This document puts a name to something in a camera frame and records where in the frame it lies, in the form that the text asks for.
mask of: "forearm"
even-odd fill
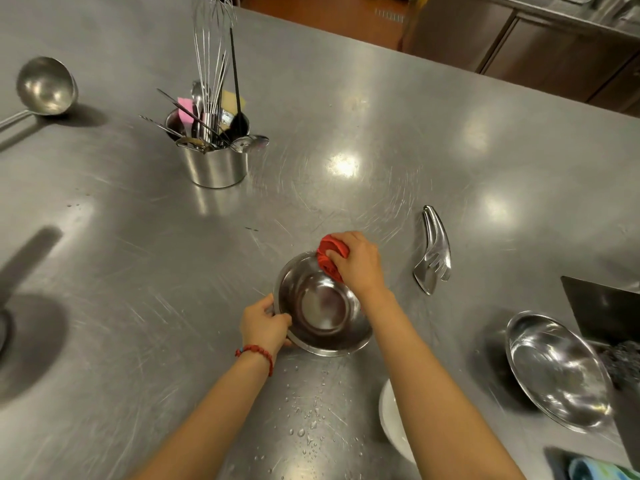
[[[263,356],[242,354],[132,480],[215,478],[268,373]]]
[[[363,300],[400,416],[425,479],[523,479],[477,409],[438,362],[389,291]]]

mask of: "red rag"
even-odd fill
[[[335,251],[343,258],[347,258],[349,257],[349,247],[339,239],[331,237],[331,234],[327,234],[320,240],[320,246],[318,246],[316,252],[320,268],[335,281],[342,283],[342,277],[340,276],[338,268],[333,264],[333,261],[329,259],[329,256],[326,255],[328,250]]]

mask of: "metal tongs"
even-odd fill
[[[427,295],[432,295],[438,280],[447,281],[451,275],[449,238],[438,213],[430,205],[422,208],[427,229],[427,250],[415,268],[413,277]]]

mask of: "stainless steel counter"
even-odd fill
[[[234,361],[243,307],[348,228],[379,244],[388,285],[528,478],[553,478],[561,450],[628,464],[614,430],[574,433],[522,400],[499,331],[526,309],[576,330],[562,274],[637,288],[640,121],[245,11],[236,40],[272,143],[213,191],[137,117],[162,119],[154,88],[185,94],[196,74],[187,0],[4,1],[4,111],[37,54],[68,65],[84,106],[0,141],[16,322],[0,476],[122,478]],[[432,297],[411,274],[425,203],[453,251]],[[378,421],[386,379],[375,342],[281,354],[220,478],[417,479]]]
[[[527,13],[544,16],[564,22],[581,25],[590,30],[599,30],[631,39],[640,39],[640,24],[621,20],[604,8],[614,4],[607,3],[602,8],[591,4],[579,5],[566,0],[491,0],[502,5],[523,10]]]

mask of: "floor grate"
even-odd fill
[[[404,22],[404,15],[400,15],[398,13],[394,13],[389,10],[380,10],[376,8],[376,15],[386,18],[388,20],[391,20],[392,22],[398,22],[398,23]]]

